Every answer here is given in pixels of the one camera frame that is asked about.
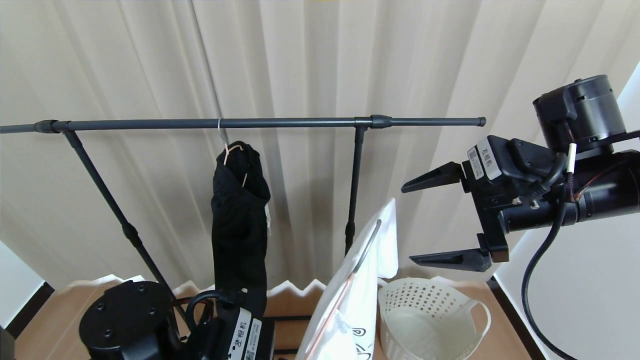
white plastic basket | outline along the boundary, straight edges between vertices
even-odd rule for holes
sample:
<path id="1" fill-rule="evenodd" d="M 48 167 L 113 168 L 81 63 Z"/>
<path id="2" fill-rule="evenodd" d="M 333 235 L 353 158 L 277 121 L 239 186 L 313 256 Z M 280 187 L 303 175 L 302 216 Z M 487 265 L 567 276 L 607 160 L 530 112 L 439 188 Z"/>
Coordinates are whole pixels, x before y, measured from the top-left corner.
<path id="1" fill-rule="evenodd" d="M 429 279 L 390 282 L 378 293 L 380 340 L 389 360 L 464 360 L 489 330 L 491 314 L 482 302 Z M 471 309 L 480 305 L 486 326 L 476 331 Z"/>

brown floor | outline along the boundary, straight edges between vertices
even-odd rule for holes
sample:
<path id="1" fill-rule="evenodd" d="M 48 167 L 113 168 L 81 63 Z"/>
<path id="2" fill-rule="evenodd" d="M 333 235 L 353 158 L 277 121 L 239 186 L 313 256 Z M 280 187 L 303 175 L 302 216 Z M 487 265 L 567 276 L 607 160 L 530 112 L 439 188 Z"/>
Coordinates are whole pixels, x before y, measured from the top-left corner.
<path id="1" fill-rule="evenodd" d="M 70 286 L 54 293 L 16 340 L 16 360 L 88 360 L 89 355 L 77 335 L 80 319 L 104 290 L 115 284 L 112 282 L 101 286 Z M 530 359 L 489 287 L 483 282 L 467 282 L 460 285 L 460 291 L 484 302 L 492 314 L 491 329 L 470 359 Z M 194 292 L 195 290 L 186 290 L 178 297 L 192 296 Z M 293 291 L 280 293 L 269 298 L 265 316 L 311 315 L 321 295 L 320 290 L 311 291 L 304 298 L 297 296 Z M 480 324 L 486 321 L 484 314 L 474 313 L 474 319 Z M 306 327 L 306 322 L 278 322 L 275 348 L 298 348 Z M 179 320 L 179 328 L 182 335 L 188 333 L 182 320 Z M 279 357 L 294 359 L 294 355 L 279 355 L 275 356 L 275 359 Z M 376 343 L 374 360 L 386 359 L 380 344 Z"/>

curtain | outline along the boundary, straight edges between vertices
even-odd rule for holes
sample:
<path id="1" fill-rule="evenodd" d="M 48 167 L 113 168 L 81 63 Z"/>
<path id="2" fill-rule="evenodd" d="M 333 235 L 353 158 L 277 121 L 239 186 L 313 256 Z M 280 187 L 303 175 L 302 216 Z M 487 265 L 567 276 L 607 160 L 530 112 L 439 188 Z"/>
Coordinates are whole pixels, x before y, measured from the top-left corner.
<path id="1" fill-rule="evenodd" d="M 486 279 L 408 256 L 477 247 L 460 185 L 401 185 L 487 134 L 543 143 L 531 102 L 577 78 L 624 87 L 640 3 L 594 1 L 3 1 L 2 125 L 43 119 L 478 117 L 485 127 L 365 134 L 356 231 L 397 199 L 400 276 Z M 217 129 L 79 133 L 168 282 L 213 282 Z M 273 198 L 269 285 L 327 282 L 344 255 L 353 129 L 229 129 Z M 61 135 L 1 137 L 0 238 L 54 287 L 152 278 Z M 520 234 L 510 234 L 513 246 Z"/>

hanging clothes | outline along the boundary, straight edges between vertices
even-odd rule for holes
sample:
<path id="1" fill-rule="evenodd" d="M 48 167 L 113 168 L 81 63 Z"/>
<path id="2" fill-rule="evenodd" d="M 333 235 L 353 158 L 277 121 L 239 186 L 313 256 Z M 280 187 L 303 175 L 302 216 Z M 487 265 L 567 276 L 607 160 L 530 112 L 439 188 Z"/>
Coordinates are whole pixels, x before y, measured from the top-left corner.
<path id="1" fill-rule="evenodd" d="M 271 194 L 260 165 L 260 154 L 244 142 L 234 142 L 216 159 L 213 175 L 213 263 L 216 289 L 248 290 L 244 307 L 262 316 L 267 304 L 267 217 Z"/>

white cloth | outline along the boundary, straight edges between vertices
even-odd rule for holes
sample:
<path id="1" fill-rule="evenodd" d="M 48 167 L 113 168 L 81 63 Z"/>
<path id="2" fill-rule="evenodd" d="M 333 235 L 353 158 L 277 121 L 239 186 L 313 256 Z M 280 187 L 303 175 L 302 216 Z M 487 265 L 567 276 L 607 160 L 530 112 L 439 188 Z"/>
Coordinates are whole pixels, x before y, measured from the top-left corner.
<path id="1" fill-rule="evenodd" d="M 311 344 L 345 286 L 349 274 L 358 263 L 371 237 L 377 220 L 382 221 L 378 234 L 366 254 L 342 304 L 322 335 L 310 357 L 313 360 L 371 360 L 376 341 L 376 306 L 378 278 L 391 278 L 398 270 L 396 200 L 375 214 L 362 229 L 342 262 L 342 266 L 327 285 L 309 322 L 296 360 L 305 358 Z"/>

